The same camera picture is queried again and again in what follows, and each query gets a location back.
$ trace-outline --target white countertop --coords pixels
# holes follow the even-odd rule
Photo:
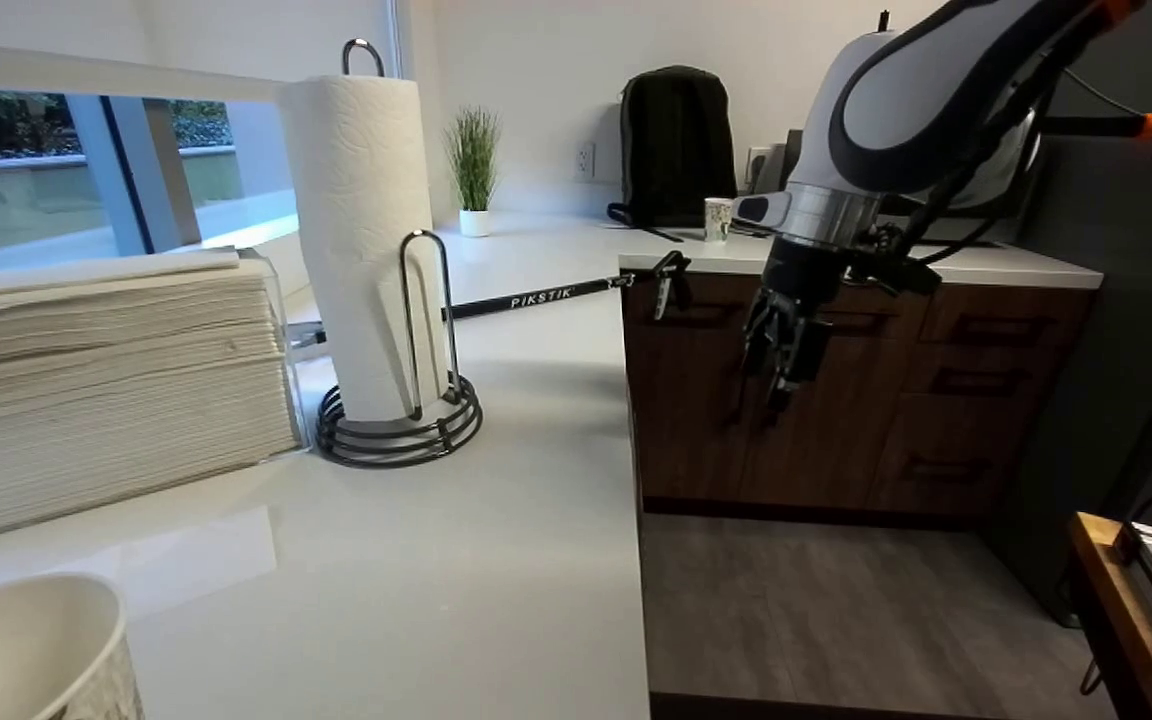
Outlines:
[[[590,220],[448,245],[457,298],[678,246]],[[760,271],[763,246],[684,245],[693,271]],[[1092,276],[1011,246],[947,271]],[[363,472],[290,450],[3,533],[0,580],[114,576],[153,720],[650,720],[619,296],[470,320],[461,356],[487,424],[440,465]],[[310,358],[310,401],[330,383],[330,358]]]

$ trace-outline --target potted plant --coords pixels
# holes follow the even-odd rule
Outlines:
[[[451,163],[457,163],[457,192],[461,192],[461,231],[486,235],[487,231],[487,203],[497,180],[497,118],[486,108],[464,108],[451,132]]]

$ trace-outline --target cabinet door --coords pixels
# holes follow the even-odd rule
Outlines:
[[[748,479],[736,501],[787,506],[872,506],[868,489],[918,349],[920,296],[847,283],[830,307],[820,377],[777,424],[748,413]]]
[[[723,501],[744,472],[740,328],[756,281],[690,276],[693,298],[657,312],[650,276],[627,289],[627,380],[639,490],[657,501]]]
[[[925,343],[875,467],[875,506],[992,511],[1052,373],[1056,353]]]

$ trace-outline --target white cup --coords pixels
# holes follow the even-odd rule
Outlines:
[[[730,240],[736,222],[732,195],[703,195],[703,240]]]
[[[142,720],[119,595],[95,576],[0,582],[0,715]]]

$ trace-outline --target metal paper towel holder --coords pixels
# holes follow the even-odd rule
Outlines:
[[[315,449],[338,465],[358,467],[405,467],[405,465],[429,465],[440,454],[451,454],[486,426],[486,403],[477,387],[461,377],[461,353],[457,353],[457,320],[448,312],[425,312],[429,320],[443,320],[448,328],[448,383],[440,387],[435,408],[419,403],[419,356],[417,356],[417,315],[413,315],[413,245],[429,240],[440,253],[440,281],[443,281],[443,305],[451,307],[451,263],[448,245],[419,227],[409,231],[402,245],[402,289],[405,289],[405,331],[409,331],[409,369],[413,369],[413,403],[402,420],[350,420],[339,383],[322,401],[315,420]]]
[[[371,65],[376,65],[376,77],[384,77],[384,57],[379,57],[376,42],[367,42],[363,36],[344,40],[344,47],[339,47],[339,77],[350,77],[350,57],[352,57],[358,47],[367,52]]]

